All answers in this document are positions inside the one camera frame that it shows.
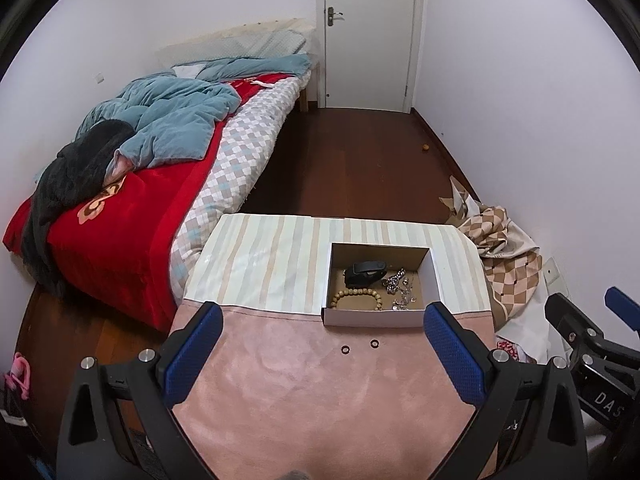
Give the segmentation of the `black smart watch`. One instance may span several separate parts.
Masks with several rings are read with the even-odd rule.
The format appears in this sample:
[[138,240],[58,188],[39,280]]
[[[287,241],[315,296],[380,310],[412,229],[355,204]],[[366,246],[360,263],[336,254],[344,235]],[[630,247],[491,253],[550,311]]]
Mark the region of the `black smart watch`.
[[357,261],[344,270],[344,283],[349,289],[369,288],[385,278],[386,272],[387,263],[385,261]]

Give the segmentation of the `white plastic bag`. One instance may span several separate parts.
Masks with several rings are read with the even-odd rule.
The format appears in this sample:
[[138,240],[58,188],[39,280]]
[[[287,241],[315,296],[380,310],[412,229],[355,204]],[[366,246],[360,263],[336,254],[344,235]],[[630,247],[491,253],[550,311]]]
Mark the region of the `white plastic bag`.
[[544,314],[548,297],[547,286],[539,284],[526,307],[497,332],[499,340],[509,341],[518,347],[519,356],[527,356],[538,364],[546,364],[555,356],[566,357],[561,336]]

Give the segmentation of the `pink suede table cloth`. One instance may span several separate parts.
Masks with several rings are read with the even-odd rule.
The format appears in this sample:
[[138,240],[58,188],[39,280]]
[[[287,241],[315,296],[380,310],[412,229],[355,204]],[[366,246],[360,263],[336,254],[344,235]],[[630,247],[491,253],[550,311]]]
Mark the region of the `pink suede table cloth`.
[[422,330],[228,307],[174,412],[221,479],[425,479],[473,410]]

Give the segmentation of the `white power strip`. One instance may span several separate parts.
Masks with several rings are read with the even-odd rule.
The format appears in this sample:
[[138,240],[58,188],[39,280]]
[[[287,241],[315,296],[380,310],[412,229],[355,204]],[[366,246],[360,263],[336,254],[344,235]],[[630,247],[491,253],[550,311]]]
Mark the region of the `white power strip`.
[[566,299],[570,299],[570,291],[568,290],[563,274],[555,262],[555,258],[548,258],[544,262],[541,272],[544,278],[547,298],[550,298],[554,294],[561,294]]

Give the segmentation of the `checkered brown cloth pile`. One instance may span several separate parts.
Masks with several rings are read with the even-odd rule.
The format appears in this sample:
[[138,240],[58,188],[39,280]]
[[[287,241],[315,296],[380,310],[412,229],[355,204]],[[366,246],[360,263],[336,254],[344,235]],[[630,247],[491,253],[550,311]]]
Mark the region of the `checkered brown cloth pile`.
[[532,300],[544,266],[539,246],[503,206],[476,200],[456,179],[451,196],[440,202],[455,226],[477,249],[488,287],[491,310],[499,327],[521,314]]

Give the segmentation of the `red bed blanket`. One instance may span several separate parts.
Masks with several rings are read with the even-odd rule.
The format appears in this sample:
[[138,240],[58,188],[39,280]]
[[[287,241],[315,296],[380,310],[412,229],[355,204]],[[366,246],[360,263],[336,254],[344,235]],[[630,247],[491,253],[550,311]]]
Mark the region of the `red bed blanket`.
[[[271,74],[231,85],[242,105],[261,84],[282,78]],[[132,168],[111,184],[103,180],[96,196],[58,217],[48,235],[64,278],[57,294],[82,292],[154,330],[168,331],[176,310],[169,285],[171,244],[213,166],[222,128],[235,113],[215,126],[203,159]],[[21,258],[31,201],[32,196],[17,209],[2,238]]]

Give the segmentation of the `striped table cloth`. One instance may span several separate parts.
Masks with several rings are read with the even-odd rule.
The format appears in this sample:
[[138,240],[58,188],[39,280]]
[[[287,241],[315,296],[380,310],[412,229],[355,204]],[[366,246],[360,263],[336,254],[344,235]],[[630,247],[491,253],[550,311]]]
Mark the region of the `striped table cloth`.
[[386,220],[225,214],[186,282],[184,299],[318,315],[335,243],[425,248],[440,300],[454,313],[490,308],[480,256],[453,226]]

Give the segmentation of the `white cardboard box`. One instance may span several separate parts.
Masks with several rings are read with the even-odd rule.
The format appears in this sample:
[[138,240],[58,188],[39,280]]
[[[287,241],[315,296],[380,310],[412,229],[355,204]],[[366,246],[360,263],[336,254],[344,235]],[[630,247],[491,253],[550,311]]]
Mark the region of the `white cardboard box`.
[[[385,278],[369,288],[349,289],[343,272],[352,263],[382,260]],[[425,308],[442,300],[434,252],[427,247],[334,243],[329,260],[323,325],[344,328],[414,330]]]

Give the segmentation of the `pink object on floor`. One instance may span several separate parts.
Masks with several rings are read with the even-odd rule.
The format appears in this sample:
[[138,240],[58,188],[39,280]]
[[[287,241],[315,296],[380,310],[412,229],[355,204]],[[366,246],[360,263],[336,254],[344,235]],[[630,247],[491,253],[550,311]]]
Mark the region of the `pink object on floor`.
[[20,395],[22,400],[27,400],[30,390],[30,365],[20,353],[14,354],[10,369],[3,374],[4,383],[10,391]]

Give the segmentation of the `checkered mattress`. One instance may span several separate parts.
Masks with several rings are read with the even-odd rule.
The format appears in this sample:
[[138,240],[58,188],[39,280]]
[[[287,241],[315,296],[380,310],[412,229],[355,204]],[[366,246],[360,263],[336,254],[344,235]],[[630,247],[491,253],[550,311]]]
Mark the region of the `checkered mattress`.
[[205,182],[171,244],[169,285],[178,304],[201,252],[224,214],[240,210],[265,170],[277,137],[311,72],[260,87],[222,128],[218,152]]

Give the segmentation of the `black garment on bed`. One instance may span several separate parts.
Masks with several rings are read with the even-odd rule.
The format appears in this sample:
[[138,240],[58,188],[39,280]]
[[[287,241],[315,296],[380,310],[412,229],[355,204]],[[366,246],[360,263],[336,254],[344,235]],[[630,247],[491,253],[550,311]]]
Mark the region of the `black garment on bed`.
[[61,214],[90,200],[103,188],[114,151],[134,135],[128,122],[99,122],[67,144],[43,171],[23,229],[21,252],[32,277],[51,292],[60,292],[64,278],[55,263],[48,235]]

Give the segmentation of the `blue quilt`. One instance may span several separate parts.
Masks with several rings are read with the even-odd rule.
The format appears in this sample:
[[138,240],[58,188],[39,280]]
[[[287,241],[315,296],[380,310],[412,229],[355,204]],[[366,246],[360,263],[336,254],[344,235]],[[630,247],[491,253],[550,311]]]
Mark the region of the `blue quilt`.
[[134,129],[122,142],[110,162],[121,157],[134,170],[204,158],[215,126],[241,106],[239,90],[232,80],[270,74],[301,77],[311,69],[308,54],[282,58],[218,58],[206,62],[193,78],[173,70],[131,81],[113,99],[87,114],[76,136],[104,120],[121,120]]

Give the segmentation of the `white pillow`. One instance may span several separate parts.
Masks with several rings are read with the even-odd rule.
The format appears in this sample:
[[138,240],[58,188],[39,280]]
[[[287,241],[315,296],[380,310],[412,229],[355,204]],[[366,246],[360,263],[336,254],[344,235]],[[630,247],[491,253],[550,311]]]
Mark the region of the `white pillow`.
[[155,55],[164,67],[217,58],[283,58],[316,55],[317,29],[303,18],[245,24],[179,41],[159,48]]

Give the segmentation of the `white door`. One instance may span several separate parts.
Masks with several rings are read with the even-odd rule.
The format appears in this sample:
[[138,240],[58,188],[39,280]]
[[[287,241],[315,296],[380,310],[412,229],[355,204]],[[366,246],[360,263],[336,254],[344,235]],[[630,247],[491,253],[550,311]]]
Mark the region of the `white door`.
[[424,0],[320,1],[323,105],[408,112]]

